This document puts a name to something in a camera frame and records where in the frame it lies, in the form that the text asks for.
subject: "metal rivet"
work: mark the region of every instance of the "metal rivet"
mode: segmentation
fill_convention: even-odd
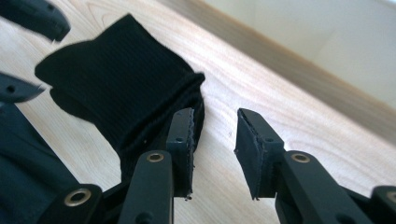
[[[310,162],[311,159],[309,159],[309,157],[305,156],[304,154],[301,153],[295,153],[291,155],[291,158],[294,159],[297,162],[301,162],[301,163],[307,163]]]
[[[88,189],[76,189],[67,194],[64,198],[64,204],[69,207],[79,206],[91,198],[91,192]]]
[[[163,154],[161,153],[151,153],[147,157],[148,161],[157,162],[163,160]]]
[[[387,197],[389,200],[391,200],[393,203],[396,203],[396,191],[389,191],[387,193]]]

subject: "wooden table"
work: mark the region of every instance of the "wooden table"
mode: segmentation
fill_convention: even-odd
[[[277,223],[274,200],[253,202],[233,154],[236,110],[255,110],[286,142],[316,156],[337,182],[366,196],[396,185],[396,146],[322,103],[157,1],[53,1],[69,19],[62,43],[0,20],[0,69],[41,83],[35,65],[62,46],[96,37],[131,13],[161,43],[205,73],[205,126],[195,153],[192,200],[175,200],[176,223]],[[23,114],[81,183],[107,190],[120,182],[120,161],[96,128],[60,109],[50,87],[19,104]]]

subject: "white wall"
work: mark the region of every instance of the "white wall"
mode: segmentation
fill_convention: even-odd
[[[396,5],[393,3],[386,0],[205,1],[396,109]]]

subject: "folded black fabric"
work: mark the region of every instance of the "folded black fabric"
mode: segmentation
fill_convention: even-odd
[[[60,108],[96,125],[120,156],[123,180],[132,176],[142,152],[163,146],[179,109],[199,113],[199,138],[205,76],[194,73],[131,15],[94,40],[54,52],[35,74],[53,87],[50,94]]]
[[[78,182],[12,104],[0,106],[0,223],[37,223]]]

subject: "ribbed fabric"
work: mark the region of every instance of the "ribbed fabric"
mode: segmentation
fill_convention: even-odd
[[[118,152],[123,179],[132,176],[138,155],[162,138],[163,125],[176,111],[203,104],[204,75],[195,74],[131,15],[92,41],[51,54],[35,74],[52,85],[58,106],[96,125]]]

